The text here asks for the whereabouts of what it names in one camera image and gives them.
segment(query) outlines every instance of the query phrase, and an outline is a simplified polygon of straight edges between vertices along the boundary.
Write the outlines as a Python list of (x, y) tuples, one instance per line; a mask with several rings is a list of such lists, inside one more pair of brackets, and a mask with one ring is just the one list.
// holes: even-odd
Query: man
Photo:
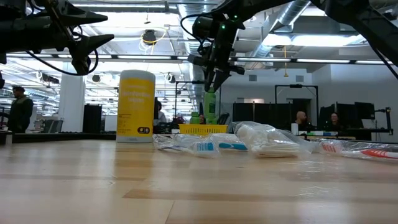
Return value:
[(163, 112), (161, 112), (162, 109), (162, 103), (161, 102), (157, 102), (157, 111), (158, 111), (158, 115), (157, 115), (157, 119), (154, 121), (154, 126), (159, 125), (160, 123), (166, 123), (167, 119), (166, 116), (164, 115)]
[(16, 100), (12, 102), (8, 116), (8, 130), (14, 133), (25, 133), (32, 116), (33, 101), (24, 94), (25, 89), (23, 87), (13, 87), (12, 93)]
[(305, 112), (297, 112), (295, 122), (298, 124), (299, 131), (306, 131), (308, 129), (307, 115), (305, 114)]

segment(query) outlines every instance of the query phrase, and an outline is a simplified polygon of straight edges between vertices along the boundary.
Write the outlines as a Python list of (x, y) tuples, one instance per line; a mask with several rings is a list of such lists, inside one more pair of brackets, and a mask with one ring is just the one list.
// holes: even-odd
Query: green bottle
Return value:
[(205, 118), (206, 122), (208, 119), (216, 118), (216, 94), (214, 93), (214, 88), (210, 87), (209, 91), (205, 93)]
[(214, 115), (209, 115), (208, 118), (206, 118), (206, 124), (217, 124), (217, 118)]
[(191, 113), (191, 119), (189, 120), (190, 124), (200, 124), (200, 118), (198, 112)]

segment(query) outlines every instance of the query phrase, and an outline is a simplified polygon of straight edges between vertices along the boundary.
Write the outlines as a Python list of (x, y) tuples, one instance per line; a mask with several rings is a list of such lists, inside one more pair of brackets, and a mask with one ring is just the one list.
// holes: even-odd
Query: table surface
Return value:
[(219, 159), (151, 144), (0, 148), (0, 223), (396, 223), (398, 165), (309, 155)]

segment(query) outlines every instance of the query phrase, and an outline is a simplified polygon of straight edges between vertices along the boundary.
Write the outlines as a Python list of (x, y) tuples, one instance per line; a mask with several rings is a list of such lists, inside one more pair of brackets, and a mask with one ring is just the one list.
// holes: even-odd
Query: plastic bag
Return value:
[(235, 134), (210, 134), (209, 137), (219, 151), (248, 151), (244, 143)]
[(276, 128), (251, 121), (234, 123), (234, 132), (257, 157), (297, 157), (310, 149), (290, 140)]
[(153, 135), (155, 148), (169, 152), (187, 152), (197, 157), (214, 158), (220, 155), (217, 147), (209, 137), (190, 134), (176, 134), (173, 138)]
[(288, 137), (292, 142), (295, 142), (300, 145), (300, 147), (304, 147), (308, 152), (317, 152), (319, 148), (319, 142), (310, 142), (307, 140), (304, 140), (290, 131), (286, 130), (280, 130), (278, 129), (282, 134), (284, 134), (286, 137)]
[(375, 161), (398, 161), (398, 145), (395, 144), (324, 139), (320, 145), (323, 154)]

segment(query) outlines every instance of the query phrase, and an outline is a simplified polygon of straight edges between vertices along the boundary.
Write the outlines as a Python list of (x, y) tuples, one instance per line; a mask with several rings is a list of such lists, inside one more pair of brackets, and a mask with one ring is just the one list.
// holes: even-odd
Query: yellow label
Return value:
[(155, 83), (129, 78), (120, 80), (118, 135), (152, 136)]

